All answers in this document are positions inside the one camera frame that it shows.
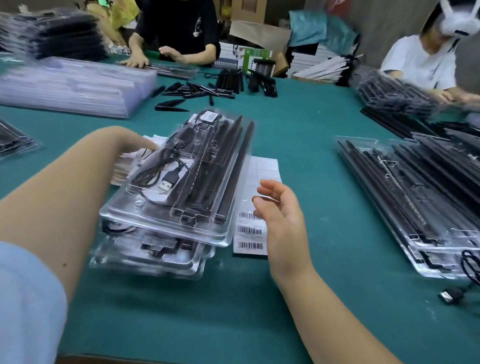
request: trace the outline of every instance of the white bunny ear headband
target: white bunny ear headband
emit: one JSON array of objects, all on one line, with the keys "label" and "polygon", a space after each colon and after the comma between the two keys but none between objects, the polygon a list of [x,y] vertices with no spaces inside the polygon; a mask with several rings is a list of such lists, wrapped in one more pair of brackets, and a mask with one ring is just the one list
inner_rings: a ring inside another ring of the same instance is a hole
[{"label": "white bunny ear headband", "polygon": [[477,17],[480,0],[476,1],[471,13],[455,12],[448,0],[440,0],[440,6],[445,15],[445,19],[440,24],[440,30],[444,35],[463,38],[480,32],[480,20]]}]

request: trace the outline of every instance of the person's hand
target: person's hand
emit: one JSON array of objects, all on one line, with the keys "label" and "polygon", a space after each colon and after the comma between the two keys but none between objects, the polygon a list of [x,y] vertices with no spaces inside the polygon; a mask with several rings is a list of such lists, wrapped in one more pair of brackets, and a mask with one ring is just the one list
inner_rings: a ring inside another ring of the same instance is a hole
[{"label": "person's hand", "polygon": [[253,214],[267,224],[270,272],[278,285],[313,270],[307,230],[297,197],[284,184],[260,180]]},{"label": "person's hand", "polygon": [[132,68],[143,68],[144,66],[148,66],[150,61],[143,53],[132,53],[130,58],[120,62],[120,64],[125,64]]},{"label": "person's hand", "polygon": [[160,51],[160,54],[172,58],[175,62],[185,63],[184,55],[172,47],[160,47],[158,50]]},{"label": "person's hand", "polygon": [[95,133],[99,133],[101,138],[114,138],[119,148],[119,154],[132,153],[140,149],[157,150],[158,145],[151,140],[145,139],[130,129],[122,126],[110,126],[99,129]]},{"label": "person's hand", "polygon": [[480,103],[480,95],[465,93],[458,98],[458,101],[463,102],[465,104]]},{"label": "person's hand", "polygon": [[433,88],[431,90],[427,90],[430,94],[432,94],[438,101],[448,104],[454,101],[454,97],[448,91],[440,90],[438,88]]}]

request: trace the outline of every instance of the light blue sleeve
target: light blue sleeve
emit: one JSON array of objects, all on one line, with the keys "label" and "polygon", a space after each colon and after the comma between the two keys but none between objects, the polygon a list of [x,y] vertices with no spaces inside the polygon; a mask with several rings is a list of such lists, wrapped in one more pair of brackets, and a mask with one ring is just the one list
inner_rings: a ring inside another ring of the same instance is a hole
[{"label": "light blue sleeve", "polygon": [[0,242],[0,364],[53,364],[66,317],[53,273],[27,250]]}]

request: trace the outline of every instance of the usb connector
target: usb connector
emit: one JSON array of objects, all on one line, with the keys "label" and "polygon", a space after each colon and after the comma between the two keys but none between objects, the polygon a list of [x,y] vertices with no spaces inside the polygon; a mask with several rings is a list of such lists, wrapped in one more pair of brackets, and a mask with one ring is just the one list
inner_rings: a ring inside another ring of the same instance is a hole
[{"label": "usb connector", "polygon": [[162,178],[160,188],[166,192],[170,191],[172,186],[175,186],[175,184],[180,179],[179,174],[180,174],[179,168],[175,168],[174,170],[168,171],[166,175]]}]

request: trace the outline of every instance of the black t-shirt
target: black t-shirt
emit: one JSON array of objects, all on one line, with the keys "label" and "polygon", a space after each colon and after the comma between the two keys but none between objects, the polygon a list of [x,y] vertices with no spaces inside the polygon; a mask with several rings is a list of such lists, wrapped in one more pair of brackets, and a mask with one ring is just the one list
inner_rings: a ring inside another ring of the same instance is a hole
[{"label": "black t-shirt", "polygon": [[200,53],[213,44],[217,59],[220,56],[213,0],[143,0],[135,32],[147,43],[157,37],[160,47],[172,47],[181,54]]}]

